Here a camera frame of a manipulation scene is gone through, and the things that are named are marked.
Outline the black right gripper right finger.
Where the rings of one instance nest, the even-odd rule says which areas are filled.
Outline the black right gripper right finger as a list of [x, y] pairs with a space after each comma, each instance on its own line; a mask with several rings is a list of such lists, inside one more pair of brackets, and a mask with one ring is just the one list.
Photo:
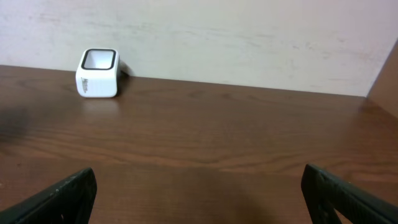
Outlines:
[[397, 223], [397, 207], [313, 165], [305, 166], [301, 189], [313, 223]]

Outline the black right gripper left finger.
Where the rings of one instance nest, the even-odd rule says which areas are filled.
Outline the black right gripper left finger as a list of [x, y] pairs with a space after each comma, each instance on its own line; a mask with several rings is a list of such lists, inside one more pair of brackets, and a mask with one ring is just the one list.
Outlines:
[[95, 173], [86, 168], [1, 211], [1, 223], [88, 224], [96, 193]]

